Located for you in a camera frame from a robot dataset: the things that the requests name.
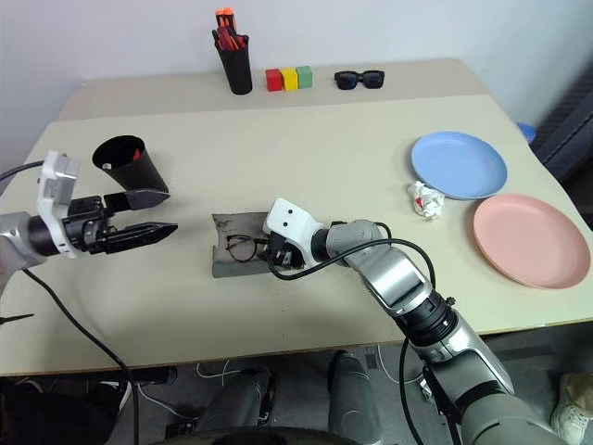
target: gray robot arm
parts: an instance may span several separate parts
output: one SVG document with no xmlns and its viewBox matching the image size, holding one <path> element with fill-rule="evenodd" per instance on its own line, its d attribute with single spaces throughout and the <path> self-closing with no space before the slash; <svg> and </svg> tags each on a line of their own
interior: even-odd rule
<svg viewBox="0 0 593 445">
<path fill-rule="evenodd" d="M 284 199 L 274 203 L 264 230 L 275 239 L 272 245 L 282 241 L 299 248 L 309 267 L 383 238 L 370 221 L 323 228 Z M 406 254 L 382 244 L 352 253 L 344 263 L 360 274 L 424 361 L 428 384 L 441 398 L 440 407 L 461 424 L 464 444 L 564 443 L 514 396 L 511 378 L 496 355 Z"/>
<path fill-rule="evenodd" d="M 77 258 L 116 253 L 154 244 L 177 224 L 144 222 L 116 229 L 116 212 L 156 206 L 169 194 L 152 189 L 130 190 L 101 197 L 72 199 L 80 162 L 50 151 L 39 178 L 38 216 L 27 212 L 0 215 L 0 270 L 7 280 L 14 272 L 45 262 L 47 257 Z"/>
</svg>

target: crumpled paper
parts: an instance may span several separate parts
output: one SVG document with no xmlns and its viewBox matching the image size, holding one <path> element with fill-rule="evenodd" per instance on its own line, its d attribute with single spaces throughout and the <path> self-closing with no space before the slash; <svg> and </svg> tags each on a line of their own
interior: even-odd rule
<svg viewBox="0 0 593 445">
<path fill-rule="evenodd" d="M 414 211 L 426 220 L 433 220 L 443 211 L 445 195 L 438 190 L 416 181 L 408 187 L 408 193 L 413 200 Z"/>
</svg>

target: blue plate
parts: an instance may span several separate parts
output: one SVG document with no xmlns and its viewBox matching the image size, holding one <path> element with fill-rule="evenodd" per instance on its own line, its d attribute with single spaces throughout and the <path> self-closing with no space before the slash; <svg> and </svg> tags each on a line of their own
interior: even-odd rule
<svg viewBox="0 0 593 445">
<path fill-rule="evenodd" d="M 507 182 L 507 166 L 497 150 L 465 133 L 420 138 L 411 151 L 411 163 L 425 184 L 456 199 L 491 197 Z"/>
</svg>

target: tabletop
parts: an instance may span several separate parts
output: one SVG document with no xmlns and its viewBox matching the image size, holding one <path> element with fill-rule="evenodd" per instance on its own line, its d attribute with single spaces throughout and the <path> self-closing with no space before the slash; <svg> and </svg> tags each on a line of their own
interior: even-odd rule
<svg viewBox="0 0 593 445">
<path fill-rule="evenodd" d="M 196 75 L 191 82 L 204 80 L 200 88 L 208 100 L 171 100 L 161 111 L 149 98 L 120 113 L 109 103 L 110 97 L 127 103 L 123 85 L 139 95 L 150 80 L 82 87 L 28 161 L 52 149 L 65 152 L 82 162 L 75 197 L 115 193 L 119 186 L 93 166 L 91 156 L 108 138 L 135 134 L 144 139 L 171 198 L 151 210 L 122 213 L 115 224 L 162 221 L 179 229 L 153 246 L 74 261 L 54 257 L 33 271 L 130 366 L 401 340 L 395 323 L 348 268 L 329 267 L 294 282 L 268 273 L 212 278 L 217 232 L 211 214 L 267 211 L 284 197 L 320 222 L 382 221 L 395 237 L 419 244 L 435 264 L 437 289 L 456 298 L 457 309 L 480 333 L 593 317 L 591 275 L 578 286 L 545 291 L 517 284 L 490 265 L 473 239 L 478 202 L 449 199 L 433 222 L 413 212 L 406 193 L 415 179 L 413 143 L 435 131 L 464 132 L 484 139 L 505 159 L 509 180 L 503 193 L 547 201 L 593 246 L 574 205 L 497 101 L 459 62 L 442 61 L 443 78 L 438 65 L 383 65 L 385 87 L 390 85 L 384 92 L 361 85 L 355 92 L 339 91 L 320 76 L 329 68 L 313 70 L 310 90 L 266 93 L 256 81 L 256 91 L 241 97 L 228 92 L 220 74 Z M 180 79 L 153 82 L 163 91 L 168 84 L 176 95 L 172 85 L 190 82 L 189 76 Z M 436 85 L 423 87 L 431 79 Z M 2 213 L 36 214 L 37 175 L 27 171 L 12 181 L 0 197 Z M 425 270 L 420 257 L 407 253 Z M 35 316 L 0 328 L 0 375 L 115 368 L 40 287 L 16 273 L 0 298 L 0 313 L 28 312 Z"/>
</svg>

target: black cup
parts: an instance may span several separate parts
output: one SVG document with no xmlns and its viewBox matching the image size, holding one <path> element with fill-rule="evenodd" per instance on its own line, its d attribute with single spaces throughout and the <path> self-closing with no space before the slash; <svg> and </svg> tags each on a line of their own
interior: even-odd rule
<svg viewBox="0 0 593 445">
<path fill-rule="evenodd" d="M 145 143 L 136 136 L 117 136 L 99 146 L 93 164 L 124 189 L 153 188 L 169 193 L 169 188 L 148 156 Z"/>
<path fill-rule="evenodd" d="M 220 50 L 222 66 L 229 81 L 231 91 L 236 95 L 246 95 L 253 89 L 251 82 L 251 68 L 249 67 L 249 37 L 243 36 L 245 47 L 236 51 Z"/>
</svg>

